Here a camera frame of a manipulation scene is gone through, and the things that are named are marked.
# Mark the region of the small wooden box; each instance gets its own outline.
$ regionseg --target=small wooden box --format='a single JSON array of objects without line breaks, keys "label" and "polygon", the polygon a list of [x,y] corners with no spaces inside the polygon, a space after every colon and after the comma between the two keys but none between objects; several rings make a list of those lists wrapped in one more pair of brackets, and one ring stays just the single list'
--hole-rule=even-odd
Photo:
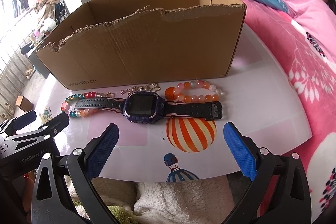
[{"label": "small wooden box", "polygon": [[15,105],[23,111],[31,111],[34,109],[34,105],[24,96],[18,96]]}]

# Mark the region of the blue gripper pad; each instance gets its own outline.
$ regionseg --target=blue gripper pad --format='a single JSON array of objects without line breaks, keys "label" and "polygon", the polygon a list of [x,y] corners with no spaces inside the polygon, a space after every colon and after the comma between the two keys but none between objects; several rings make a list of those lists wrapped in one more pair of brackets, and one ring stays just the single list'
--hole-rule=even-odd
[{"label": "blue gripper pad", "polygon": [[224,125],[223,133],[224,139],[240,167],[241,172],[244,176],[249,177],[250,180],[253,181],[257,175],[256,161],[241,139],[240,132],[232,122],[228,122]]},{"label": "blue gripper pad", "polygon": [[97,144],[86,160],[86,178],[91,181],[99,176],[112,150],[119,140],[119,129],[110,124],[104,133],[97,138]]},{"label": "blue gripper pad", "polygon": [[31,124],[33,121],[36,120],[36,112],[31,110],[20,117],[17,117],[14,120],[13,130],[14,132],[17,130],[21,130],[22,128],[26,127],[27,125]]}]

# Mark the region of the smartwatch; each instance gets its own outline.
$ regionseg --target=smartwatch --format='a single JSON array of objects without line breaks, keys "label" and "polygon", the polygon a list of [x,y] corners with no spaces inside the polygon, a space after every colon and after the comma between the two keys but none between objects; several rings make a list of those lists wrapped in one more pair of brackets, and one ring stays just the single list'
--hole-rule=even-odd
[{"label": "smartwatch", "polygon": [[156,92],[139,91],[123,98],[90,98],[76,103],[77,109],[105,109],[122,113],[130,122],[153,124],[168,117],[221,119],[220,102],[180,103],[165,101]]}]

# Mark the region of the pink blanket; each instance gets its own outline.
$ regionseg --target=pink blanket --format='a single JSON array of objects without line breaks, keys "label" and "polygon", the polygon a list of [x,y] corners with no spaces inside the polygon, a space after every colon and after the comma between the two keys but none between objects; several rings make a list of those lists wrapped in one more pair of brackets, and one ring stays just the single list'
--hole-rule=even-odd
[{"label": "pink blanket", "polygon": [[283,0],[289,15],[309,32],[327,56],[336,63],[336,15],[322,0]]},{"label": "pink blanket", "polygon": [[245,23],[281,64],[307,114],[313,136],[292,152],[307,174],[314,221],[336,191],[336,76],[288,18],[254,0],[242,1]]}]

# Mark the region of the watch face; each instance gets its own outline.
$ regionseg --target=watch face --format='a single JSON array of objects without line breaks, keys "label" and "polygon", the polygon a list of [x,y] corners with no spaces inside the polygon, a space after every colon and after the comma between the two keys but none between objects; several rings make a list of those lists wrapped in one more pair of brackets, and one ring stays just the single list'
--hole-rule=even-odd
[{"label": "watch face", "polygon": [[151,117],[155,113],[157,97],[154,94],[133,94],[130,96],[126,111],[128,115]]}]

